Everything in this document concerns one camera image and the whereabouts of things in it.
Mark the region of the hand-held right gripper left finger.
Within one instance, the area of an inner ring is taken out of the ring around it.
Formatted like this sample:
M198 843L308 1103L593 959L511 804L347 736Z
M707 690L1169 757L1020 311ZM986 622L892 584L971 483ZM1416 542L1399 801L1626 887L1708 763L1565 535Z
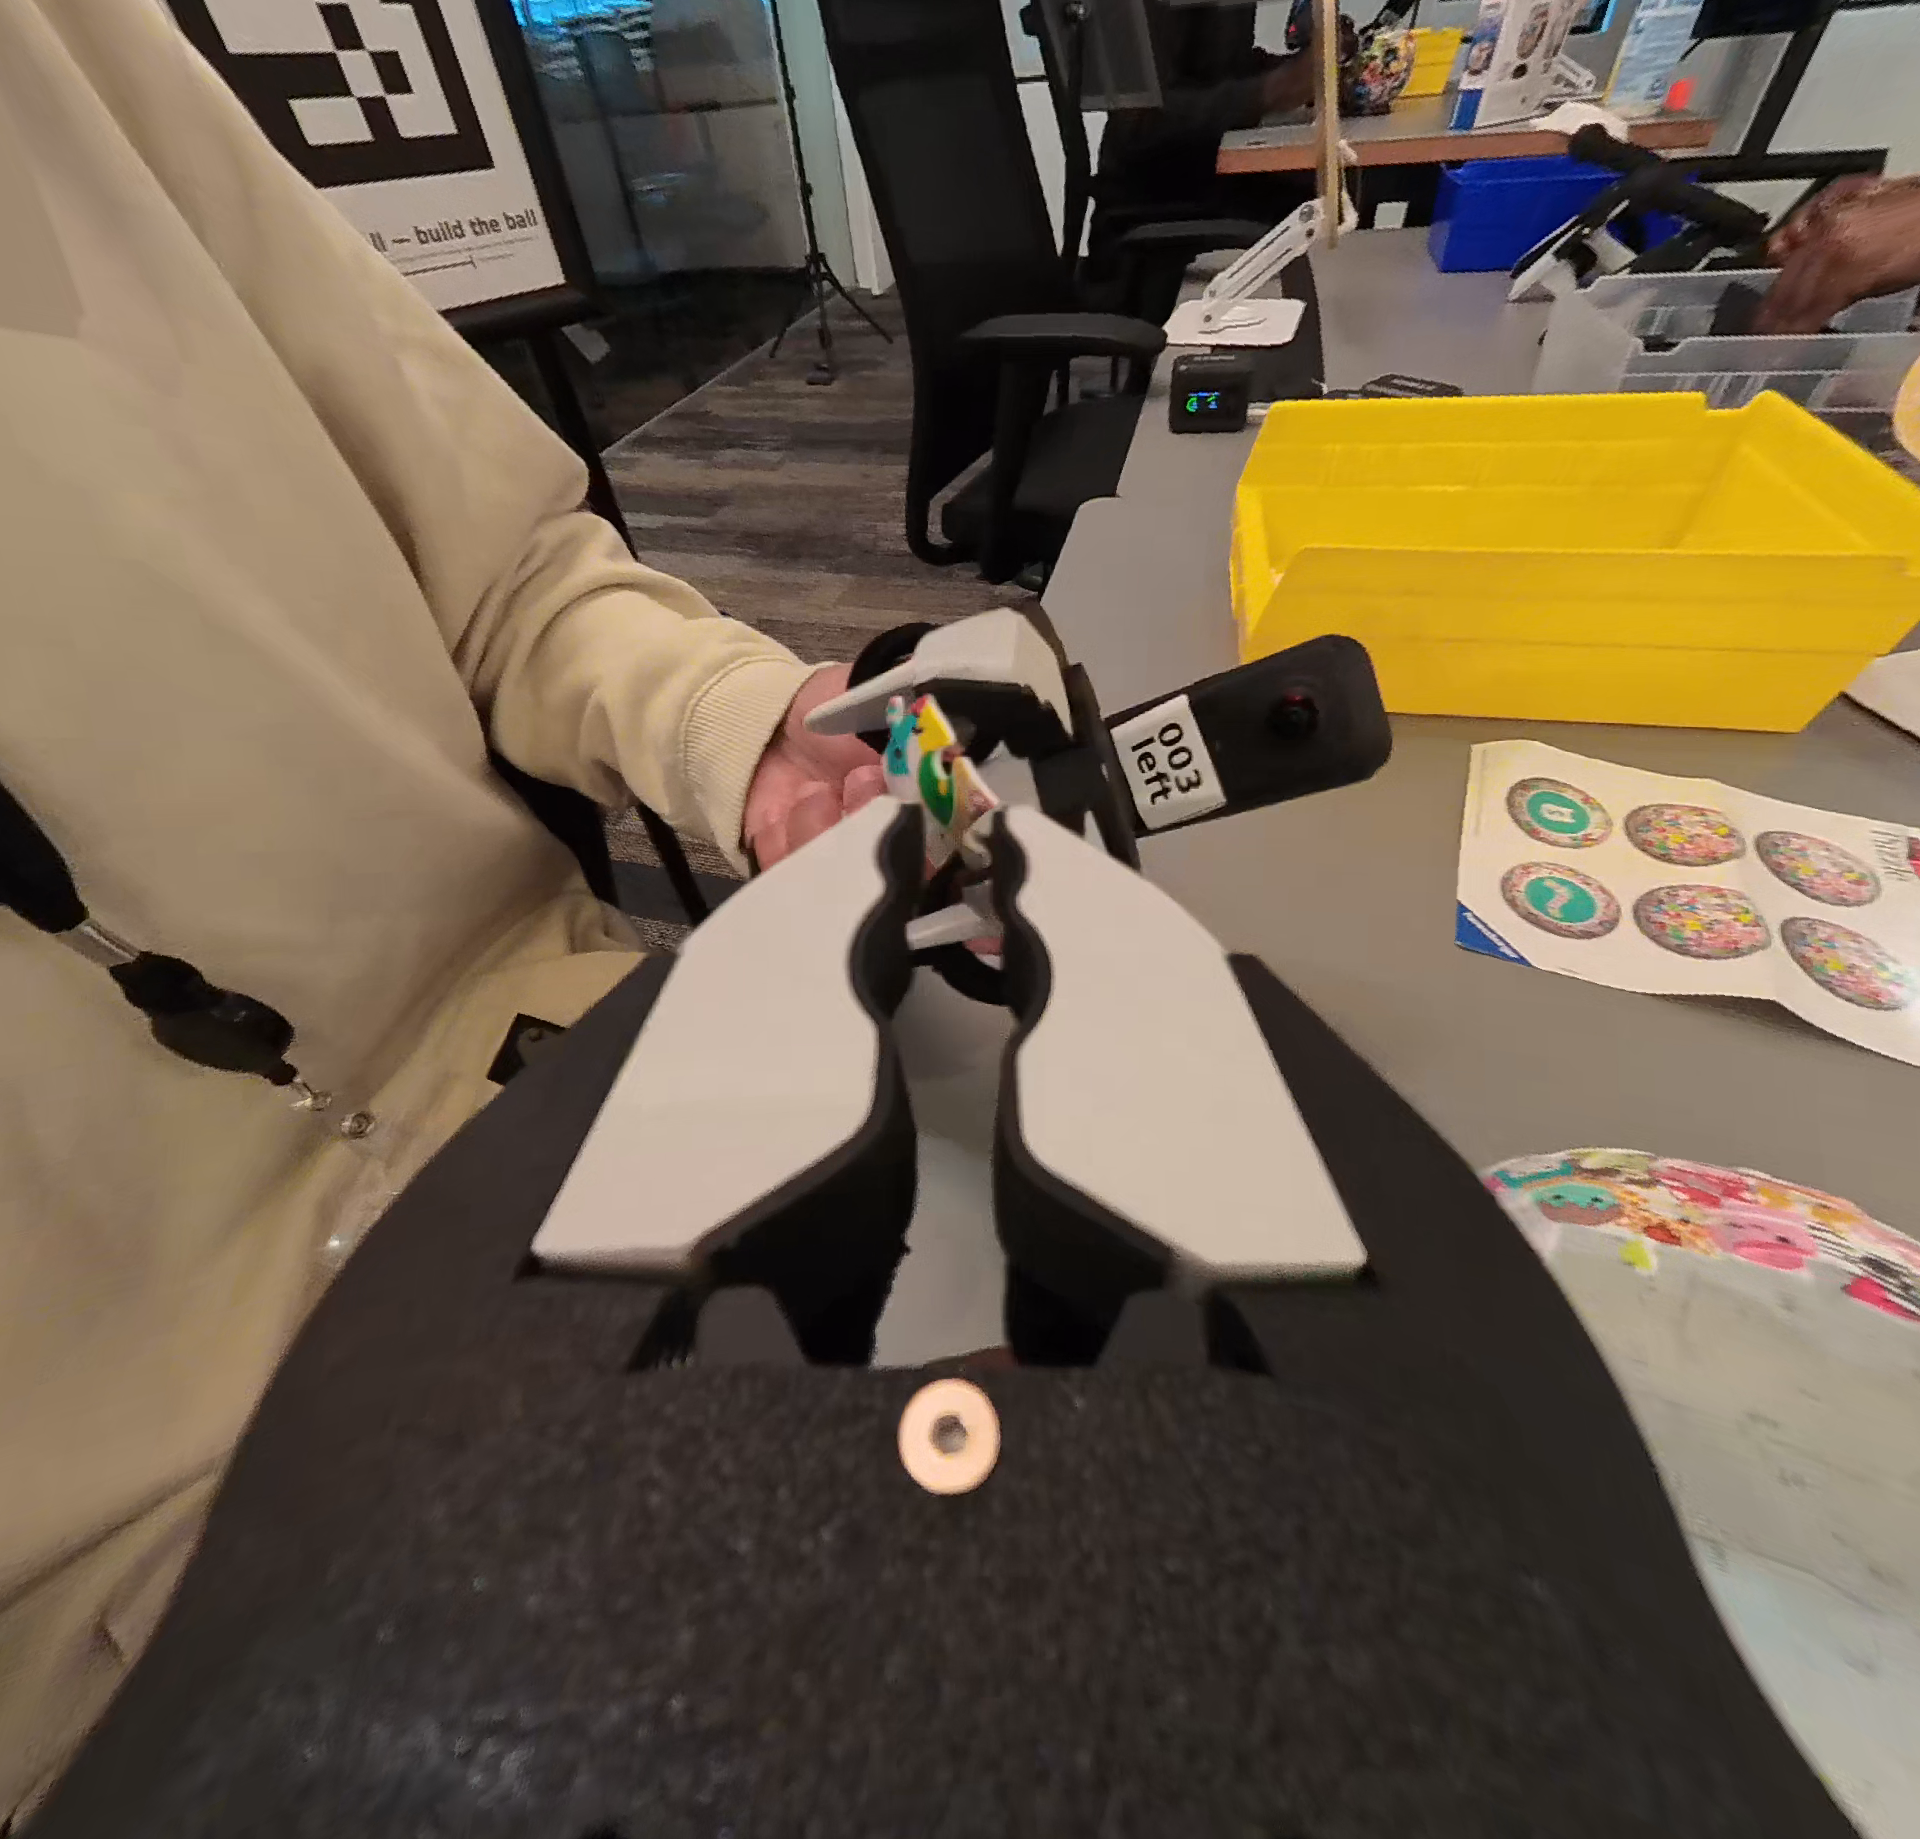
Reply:
M776 1296L818 1366L869 1368L919 1198L895 1018L920 820L869 801L738 891L665 975L529 1258L691 1302Z

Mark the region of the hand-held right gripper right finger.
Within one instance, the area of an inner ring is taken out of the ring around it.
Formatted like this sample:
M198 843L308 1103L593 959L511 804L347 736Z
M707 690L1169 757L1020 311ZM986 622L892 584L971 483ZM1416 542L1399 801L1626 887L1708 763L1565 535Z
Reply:
M1250 1302L1363 1293L1367 1249L1256 1018L1267 970L1025 807L993 826L993 910L1011 1361L1090 1368L1136 1304L1208 1353Z

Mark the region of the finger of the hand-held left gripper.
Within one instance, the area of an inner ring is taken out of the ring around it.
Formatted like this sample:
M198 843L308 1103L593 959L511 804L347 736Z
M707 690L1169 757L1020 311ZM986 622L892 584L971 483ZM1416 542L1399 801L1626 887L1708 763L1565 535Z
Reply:
M951 865L938 874L929 874L925 865L920 902L910 921L910 945L919 954L929 954L936 948L951 948L951 945L979 948L979 950L999 948L1004 925L999 925L999 910L993 904L993 849L996 849L996 831L1004 812L1006 812L1006 801L993 820L990 862L986 872L968 874Z
M876 736L888 701L919 695L936 698L968 741L1071 736L1066 653L1030 612L885 628L857 653L847 690L806 717L806 731Z

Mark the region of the colourful puzzle piece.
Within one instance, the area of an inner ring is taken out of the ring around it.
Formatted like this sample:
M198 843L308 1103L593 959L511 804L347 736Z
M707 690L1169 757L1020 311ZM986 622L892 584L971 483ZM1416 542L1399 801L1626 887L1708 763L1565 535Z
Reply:
M1004 801L961 750L936 695L888 698L879 757L888 795L920 815L926 872L986 872Z

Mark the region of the colourful puzzle ball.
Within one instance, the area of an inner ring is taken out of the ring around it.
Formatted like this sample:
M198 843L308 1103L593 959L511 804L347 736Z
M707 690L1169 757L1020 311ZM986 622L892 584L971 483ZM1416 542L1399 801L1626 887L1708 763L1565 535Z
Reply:
M1642 1150L1481 1182L1601 1350L1772 1707L1861 1836L1915 1836L1917 1239Z

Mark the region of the puzzle ball box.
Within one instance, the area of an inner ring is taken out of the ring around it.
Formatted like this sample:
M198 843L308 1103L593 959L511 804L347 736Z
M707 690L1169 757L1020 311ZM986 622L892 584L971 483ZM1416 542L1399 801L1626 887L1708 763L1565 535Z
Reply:
M1451 128L1531 122L1565 99L1589 99L1597 73L1569 49L1584 0L1478 0Z

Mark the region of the person's left hand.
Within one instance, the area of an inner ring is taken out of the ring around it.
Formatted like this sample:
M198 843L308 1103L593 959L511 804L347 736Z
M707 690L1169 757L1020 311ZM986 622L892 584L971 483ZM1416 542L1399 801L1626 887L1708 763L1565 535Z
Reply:
M850 665L818 666L797 687L780 729L758 760L742 801L742 850L765 872L843 820L885 795L879 752L857 733L815 733L809 714L847 693Z

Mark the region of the yellow plastic bin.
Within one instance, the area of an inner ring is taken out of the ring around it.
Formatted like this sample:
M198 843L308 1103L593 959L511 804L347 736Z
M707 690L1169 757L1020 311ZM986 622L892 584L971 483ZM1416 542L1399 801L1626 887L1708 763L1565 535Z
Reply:
M1797 733L1917 627L1917 483L1779 393L1277 403L1230 602L1397 717Z

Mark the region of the small black display device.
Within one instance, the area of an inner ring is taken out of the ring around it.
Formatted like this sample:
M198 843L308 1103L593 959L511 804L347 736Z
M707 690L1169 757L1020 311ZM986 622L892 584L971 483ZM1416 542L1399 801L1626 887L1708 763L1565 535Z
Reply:
M1236 435L1246 431L1261 362L1250 355L1177 355L1167 380L1172 435Z

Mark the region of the printed instruction sheet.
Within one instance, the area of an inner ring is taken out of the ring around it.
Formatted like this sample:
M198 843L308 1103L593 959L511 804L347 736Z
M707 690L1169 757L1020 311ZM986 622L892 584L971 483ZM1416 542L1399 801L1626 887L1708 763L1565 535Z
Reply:
M1917 1064L1917 831L1601 763L1470 752L1455 945L1652 997L1778 1007Z

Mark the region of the black office chair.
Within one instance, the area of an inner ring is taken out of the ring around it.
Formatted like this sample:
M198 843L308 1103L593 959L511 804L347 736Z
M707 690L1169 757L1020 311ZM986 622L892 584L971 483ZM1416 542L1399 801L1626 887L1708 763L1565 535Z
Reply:
M1060 257L999 0L815 5L907 329L907 543L1041 593L1116 494L1167 333Z

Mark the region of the blue plastic bin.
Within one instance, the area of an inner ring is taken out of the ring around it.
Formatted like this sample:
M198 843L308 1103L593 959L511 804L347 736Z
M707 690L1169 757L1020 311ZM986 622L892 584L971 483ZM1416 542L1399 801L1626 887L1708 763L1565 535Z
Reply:
M1566 156L1448 163L1427 232L1443 276L1512 271L1620 176Z

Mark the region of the clear plastic organizer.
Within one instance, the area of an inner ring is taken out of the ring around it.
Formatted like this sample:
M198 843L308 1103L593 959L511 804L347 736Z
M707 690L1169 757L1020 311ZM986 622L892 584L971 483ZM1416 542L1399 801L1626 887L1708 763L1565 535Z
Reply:
M1779 393L1819 416L1890 416L1917 359L1917 293L1866 298L1819 333L1753 333L1768 270L1608 276L1551 301L1538 394L1700 393L1740 410Z

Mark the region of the colourful bag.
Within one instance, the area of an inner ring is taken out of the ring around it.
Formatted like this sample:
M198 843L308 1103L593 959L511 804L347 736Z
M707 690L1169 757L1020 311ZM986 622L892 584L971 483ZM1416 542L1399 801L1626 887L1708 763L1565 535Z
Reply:
M1340 14L1340 112L1344 121L1379 118L1408 90L1417 64L1417 29L1357 27Z

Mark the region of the white and blue box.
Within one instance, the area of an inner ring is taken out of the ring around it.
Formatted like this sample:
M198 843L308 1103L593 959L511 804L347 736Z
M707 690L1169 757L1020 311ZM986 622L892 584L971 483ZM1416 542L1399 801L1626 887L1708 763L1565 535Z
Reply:
M1639 0L1604 89L1604 103L1617 118L1639 122L1667 112L1670 86L1695 42L1693 29L1705 4Z

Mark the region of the framed tag poster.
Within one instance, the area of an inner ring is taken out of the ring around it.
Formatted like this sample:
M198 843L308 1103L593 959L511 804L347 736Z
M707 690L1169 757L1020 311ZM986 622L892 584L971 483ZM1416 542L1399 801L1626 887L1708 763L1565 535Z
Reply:
M160 0L267 140L438 314L562 293L476 0Z

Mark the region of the wooden post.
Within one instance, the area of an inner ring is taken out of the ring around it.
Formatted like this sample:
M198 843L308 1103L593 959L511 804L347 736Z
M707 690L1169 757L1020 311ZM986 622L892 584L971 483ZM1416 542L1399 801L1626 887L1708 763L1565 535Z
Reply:
M1313 0L1313 156L1319 184L1319 242L1334 252L1342 242L1344 179L1342 179L1342 11L1340 0Z

